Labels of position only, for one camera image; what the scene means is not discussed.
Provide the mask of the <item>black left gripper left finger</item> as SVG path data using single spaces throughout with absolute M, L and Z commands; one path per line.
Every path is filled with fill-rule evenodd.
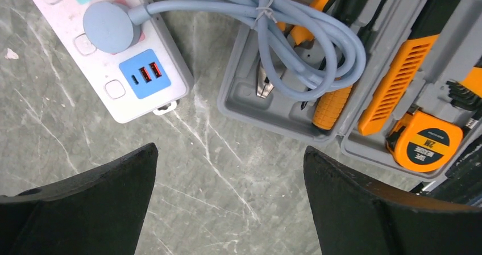
M 146 144 L 69 178 L 1 196 L 2 254 L 134 254 L 156 178 Z

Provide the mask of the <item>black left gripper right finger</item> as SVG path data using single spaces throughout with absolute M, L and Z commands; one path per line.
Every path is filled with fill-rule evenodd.
M 415 195 L 314 147 L 304 181 L 323 254 L 480 254 L 481 209 Z

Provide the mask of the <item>white long power strip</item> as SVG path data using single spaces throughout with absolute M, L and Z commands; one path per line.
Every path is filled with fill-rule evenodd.
M 33 0 L 111 116 L 164 114 L 194 77 L 153 0 Z

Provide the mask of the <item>light blue round plug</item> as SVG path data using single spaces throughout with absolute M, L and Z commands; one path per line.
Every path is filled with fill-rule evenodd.
M 106 53 L 120 53 L 135 45 L 141 37 L 141 25 L 151 19 L 147 5 L 129 8 L 118 2 L 91 4 L 82 19 L 90 42 Z

